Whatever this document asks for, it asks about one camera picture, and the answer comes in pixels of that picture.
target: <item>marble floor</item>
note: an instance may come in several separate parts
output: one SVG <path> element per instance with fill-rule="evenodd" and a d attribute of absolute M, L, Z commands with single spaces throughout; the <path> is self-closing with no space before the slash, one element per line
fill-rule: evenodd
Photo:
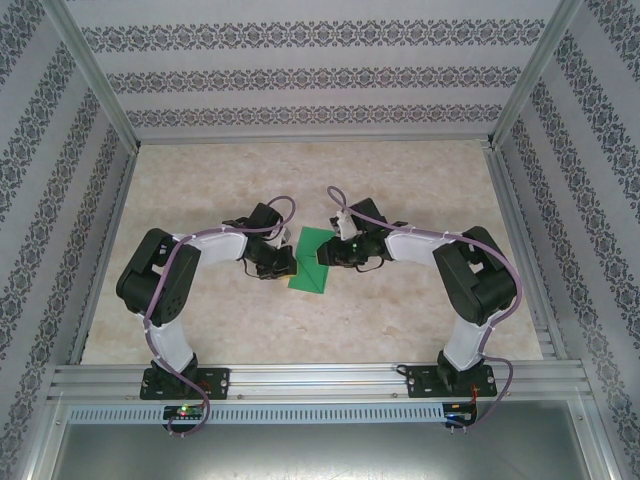
<path fill-rule="evenodd" d="M 487 228 L 513 258 L 479 143 L 260 143 L 144 146 L 84 352 L 84 364 L 146 364 L 140 321 L 115 295 L 116 281 L 147 230 L 189 233 L 251 213 L 256 203 L 293 196 L 303 226 L 331 228 L 336 205 L 372 197 L 389 221 L 438 231 Z M 286 202 L 275 205 L 286 215 Z M 324 295 L 286 280 L 247 277 L 239 262 L 199 272 L 183 310 L 200 363 L 435 361 L 454 312 L 435 267 L 387 263 L 366 274 L 333 268 Z M 541 359 L 526 303 L 493 334 L 487 352 Z"/>

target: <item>green paper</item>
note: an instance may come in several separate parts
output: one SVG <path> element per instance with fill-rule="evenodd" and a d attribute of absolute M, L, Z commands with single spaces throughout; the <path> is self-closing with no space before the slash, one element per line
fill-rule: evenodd
<path fill-rule="evenodd" d="M 298 274 L 289 280 L 289 288 L 311 293 L 324 293 L 329 267 L 319 265 L 316 251 L 324 242 L 333 238 L 331 230 L 303 227 L 296 248 Z"/>

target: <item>patterned wallpaper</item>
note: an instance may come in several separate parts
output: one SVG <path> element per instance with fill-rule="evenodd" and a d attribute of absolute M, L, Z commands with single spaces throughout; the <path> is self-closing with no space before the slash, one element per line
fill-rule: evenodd
<path fill-rule="evenodd" d="M 569 354 L 640 478 L 640 15 L 586 1 L 502 145 Z"/>
<path fill-rule="evenodd" d="M 0 479 L 66 363 L 130 157 L 37 1 L 0 7 Z"/>
<path fill-rule="evenodd" d="M 142 140 L 488 134 L 558 0 L 75 0 Z"/>

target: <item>purple cable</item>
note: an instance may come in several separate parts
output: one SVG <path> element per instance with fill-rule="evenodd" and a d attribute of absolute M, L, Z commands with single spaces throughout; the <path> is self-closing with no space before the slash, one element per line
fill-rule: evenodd
<path fill-rule="evenodd" d="M 442 233 L 442 232 L 434 232 L 431 230 L 421 230 L 418 228 L 411 228 L 411 227 L 398 227 L 396 225 L 391 225 L 390 223 L 381 222 L 380 220 L 376 220 L 375 218 L 371 218 L 371 217 L 368 217 L 367 215 L 361 214 L 360 212 L 356 212 L 351 207 L 349 207 L 347 205 L 347 197 L 345 196 L 344 192 L 340 190 L 338 187 L 334 187 L 333 185 L 327 187 L 327 194 L 329 195 L 331 200 L 336 202 L 340 206 L 340 208 L 342 208 L 343 212 L 346 210 L 351 215 L 354 215 L 363 220 L 366 220 L 369 223 L 373 223 L 374 225 L 378 225 L 380 227 L 387 228 L 389 230 L 396 230 L 404 233 L 415 233 L 418 235 L 424 235 L 425 237 L 429 237 L 429 238 L 446 238 L 449 240 L 457 240 L 460 242 L 468 243 L 469 245 L 473 245 L 474 247 L 484 250 L 488 254 L 497 258 L 500 261 L 500 263 L 502 263 L 504 267 L 507 269 L 507 271 L 509 272 L 509 275 L 511 275 L 511 278 L 513 278 L 513 281 L 516 285 L 515 301 L 511 304 L 511 307 L 505 310 L 504 313 L 502 313 L 499 317 L 491 321 L 489 328 L 487 328 L 487 331 L 484 333 L 484 336 L 480 341 L 478 351 L 480 352 L 480 355 L 482 355 L 486 360 L 489 360 L 492 362 L 497 361 L 497 362 L 505 363 L 509 368 L 509 375 L 507 376 L 507 381 L 505 382 L 504 387 L 502 388 L 502 391 L 500 392 L 496 400 L 493 402 L 493 405 L 491 405 L 489 410 L 487 410 L 487 412 L 482 416 L 482 418 L 480 418 L 473 425 L 477 425 L 481 421 L 484 421 L 489 415 L 493 413 L 495 408 L 498 406 L 498 403 L 504 398 L 504 396 L 507 393 L 507 390 L 509 389 L 509 386 L 511 385 L 511 381 L 513 380 L 513 364 L 506 358 L 489 357 L 485 355 L 484 347 L 487 345 L 487 342 L 489 341 L 489 337 L 491 336 L 491 333 L 495 329 L 495 326 L 498 323 L 505 320 L 507 317 L 509 317 L 513 312 L 515 312 L 520 306 L 520 303 L 522 302 L 522 280 L 520 280 L 520 276 L 518 275 L 518 272 L 516 271 L 516 269 L 513 267 L 513 265 L 511 265 L 509 260 L 507 260 L 506 257 L 502 255 L 500 252 L 498 252 L 496 249 L 491 248 L 489 245 L 485 245 L 484 243 L 474 240 L 472 238 L 467 238 L 467 237 L 463 237 L 462 235 L 455 235 L 453 233 L 447 233 L 447 232 Z"/>
<path fill-rule="evenodd" d="M 169 419 L 169 422 L 167 423 L 167 430 L 169 432 L 169 435 L 171 435 L 172 437 L 186 437 L 188 435 L 193 435 L 194 433 L 196 433 L 198 430 L 200 430 L 204 424 L 207 422 L 207 420 L 209 419 L 209 415 L 211 413 L 211 402 L 209 401 L 209 397 L 207 396 L 206 392 L 200 388 L 198 385 L 196 385 L 195 383 L 193 383 L 191 380 L 189 380 L 188 378 L 184 377 L 183 375 L 180 374 L 180 372 L 178 372 L 177 370 L 175 370 L 174 368 L 171 367 L 171 365 L 169 365 L 161 356 L 160 353 L 158 352 L 158 349 L 155 347 L 155 345 L 153 344 L 153 339 L 151 338 L 151 315 L 153 315 L 153 311 L 156 308 L 156 305 L 158 304 L 158 301 L 160 300 L 160 295 L 162 294 L 162 288 L 164 287 L 165 282 L 167 281 L 167 276 L 169 275 L 169 271 L 171 270 L 171 265 L 173 264 L 173 261 L 176 258 L 176 255 L 178 253 L 178 251 L 180 250 L 180 248 L 182 248 L 182 246 L 188 242 L 190 242 L 191 240 L 198 238 L 198 237 L 203 237 L 203 236 L 207 236 L 207 235 L 214 235 L 216 233 L 221 233 L 221 232 L 240 232 L 240 233 L 267 233 L 267 232 L 272 232 L 273 230 L 277 230 L 280 227 L 284 227 L 286 224 L 288 224 L 291 219 L 293 218 L 293 216 L 296 213 L 296 202 L 293 198 L 291 198 L 288 195 L 280 195 L 278 197 L 275 197 L 273 199 L 271 199 L 269 201 L 269 203 L 267 205 L 272 205 L 273 203 L 277 202 L 278 200 L 288 200 L 291 203 L 291 213 L 289 213 L 289 216 L 284 219 L 282 222 L 278 223 L 277 225 L 274 225 L 273 227 L 266 227 L 266 228 L 235 228 L 235 227 L 216 227 L 216 228 L 210 228 L 208 230 L 202 230 L 200 232 L 196 232 L 193 233 L 191 235 L 187 235 L 186 237 L 180 239 L 180 241 L 178 241 L 178 243 L 175 245 L 175 247 L 173 247 L 173 250 L 171 250 L 171 254 L 169 255 L 169 258 L 167 260 L 167 263 L 164 266 L 164 270 L 162 271 L 162 275 L 160 275 L 160 280 L 158 281 L 158 285 L 156 286 L 156 290 L 155 292 L 153 292 L 153 297 L 151 297 L 151 302 L 149 302 L 149 307 L 147 308 L 147 311 L 144 314 L 144 319 L 142 321 L 142 325 L 144 327 L 144 336 L 147 340 L 147 345 L 149 345 L 149 349 L 151 350 L 151 353 L 153 353 L 153 356 L 155 357 L 155 360 L 157 363 L 160 364 L 160 366 L 162 366 L 162 368 L 164 368 L 166 371 L 168 371 L 169 373 L 171 373 L 174 377 L 178 378 L 181 382 L 185 383 L 186 385 L 190 386 L 191 388 L 193 388 L 196 392 L 198 392 L 201 396 L 202 396 L 202 400 L 206 409 L 206 413 L 202 416 L 202 420 L 200 420 L 200 423 L 198 423 L 197 425 L 195 425 L 191 430 L 187 431 L 187 432 L 182 432 L 182 433 L 177 433 L 174 432 L 173 430 L 171 430 L 171 425 L 173 423 L 173 421 L 176 419 L 176 417 L 172 417 L 171 419 Z"/>

